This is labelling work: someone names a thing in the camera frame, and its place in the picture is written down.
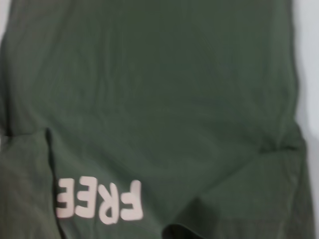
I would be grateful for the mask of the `dark green FREE t-shirt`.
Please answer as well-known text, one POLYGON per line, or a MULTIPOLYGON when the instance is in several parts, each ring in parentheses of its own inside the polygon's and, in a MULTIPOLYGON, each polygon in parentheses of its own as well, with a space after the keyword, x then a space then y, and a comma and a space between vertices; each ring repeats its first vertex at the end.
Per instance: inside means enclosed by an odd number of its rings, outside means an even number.
POLYGON ((292 0, 10 0, 0 239, 316 239, 292 0))

